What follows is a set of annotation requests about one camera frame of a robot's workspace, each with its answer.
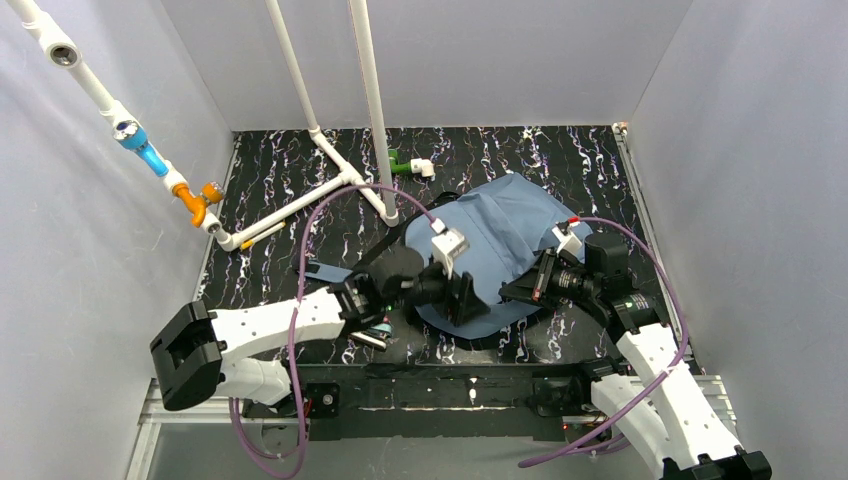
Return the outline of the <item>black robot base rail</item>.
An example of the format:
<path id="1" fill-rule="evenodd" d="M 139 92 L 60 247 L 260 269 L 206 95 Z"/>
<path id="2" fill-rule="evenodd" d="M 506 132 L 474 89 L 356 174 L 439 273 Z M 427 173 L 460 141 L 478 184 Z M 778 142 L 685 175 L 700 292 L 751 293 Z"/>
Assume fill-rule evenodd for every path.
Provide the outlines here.
<path id="1" fill-rule="evenodd" d="M 314 441 L 529 437 L 562 441 L 603 414 L 578 364 L 303 365 Z"/>

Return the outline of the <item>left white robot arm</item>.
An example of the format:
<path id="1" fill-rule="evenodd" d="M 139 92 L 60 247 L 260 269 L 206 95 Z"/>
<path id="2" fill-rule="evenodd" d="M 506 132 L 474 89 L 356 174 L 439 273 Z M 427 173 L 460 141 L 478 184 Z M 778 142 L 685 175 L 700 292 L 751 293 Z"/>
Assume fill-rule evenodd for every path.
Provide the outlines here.
<path id="1" fill-rule="evenodd" d="M 489 313 L 470 273 L 446 275 L 441 264 L 374 263 L 337 283 L 246 309 L 181 307 L 150 343 L 163 406 L 182 411 L 214 396 L 273 406 L 292 393 L 293 370 L 257 354 L 288 343 L 333 341 L 365 332 L 399 306 L 430 305 L 452 326 Z"/>

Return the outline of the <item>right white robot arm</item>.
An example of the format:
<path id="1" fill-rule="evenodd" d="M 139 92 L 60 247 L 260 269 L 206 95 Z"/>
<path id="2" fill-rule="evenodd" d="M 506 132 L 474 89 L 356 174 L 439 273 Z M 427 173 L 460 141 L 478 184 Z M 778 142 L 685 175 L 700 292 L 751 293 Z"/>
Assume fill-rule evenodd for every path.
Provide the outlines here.
<path id="1" fill-rule="evenodd" d="M 615 234 L 594 233 L 579 245 L 544 251 L 537 263 L 501 287 L 503 298 L 554 307 L 565 301 L 609 335 L 643 384 L 637 390 L 615 360 L 584 365 L 591 403 L 620 430 L 659 479 L 769 479 L 760 451 L 748 451 L 722 422 L 686 364 L 657 303 L 633 284 L 628 248 Z"/>

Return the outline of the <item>blue student backpack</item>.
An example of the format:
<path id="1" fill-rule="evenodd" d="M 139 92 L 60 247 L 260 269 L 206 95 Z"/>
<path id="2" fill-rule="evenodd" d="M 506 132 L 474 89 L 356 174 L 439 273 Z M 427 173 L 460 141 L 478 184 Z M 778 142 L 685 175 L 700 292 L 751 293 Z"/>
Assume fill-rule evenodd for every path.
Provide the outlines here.
<path id="1" fill-rule="evenodd" d="M 454 273 L 468 272 L 473 276 L 476 295 L 489 305 L 490 313 L 465 326 L 452 326 L 430 305 L 403 307 L 413 308 L 430 326 L 465 340 L 487 337 L 537 312 L 534 305 L 503 302 L 498 291 L 504 283 L 529 271 L 544 250 L 556 247 L 557 239 L 551 228 L 573 217 L 574 211 L 518 174 L 497 178 L 461 195 L 446 192 L 427 209 L 426 213 L 417 213 L 391 229 L 352 269 L 309 263 L 306 277 L 330 285 L 374 263 L 385 266 L 435 263 L 431 246 L 434 233 L 429 226 L 429 219 L 435 217 L 457 228 L 470 243 L 455 260 Z M 582 242 L 591 232 L 585 224 L 575 231 Z"/>

